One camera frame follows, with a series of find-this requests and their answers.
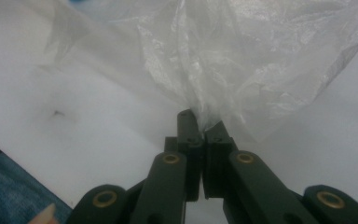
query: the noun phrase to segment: denim fabric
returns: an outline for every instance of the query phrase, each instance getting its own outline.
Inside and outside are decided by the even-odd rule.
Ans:
[[[28,223],[51,203],[57,207],[55,217],[64,223],[71,208],[0,153],[0,224]]]

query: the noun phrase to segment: white table surface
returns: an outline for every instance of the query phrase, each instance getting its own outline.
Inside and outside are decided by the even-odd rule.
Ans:
[[[51,21],[49,3],[0,0],[0,148],[73,207],[101,184],[127,189],[144,179],[186,108],[136,65],[130,77],[81,63],[35,70],[52,62],[44,53]],[[249,147],[227,128],[289,189],[325,184],[358,201],[358,53],[312,105],[266,141]],[[186,223],[227,223],[221,206],[220,200],[189,203]]]

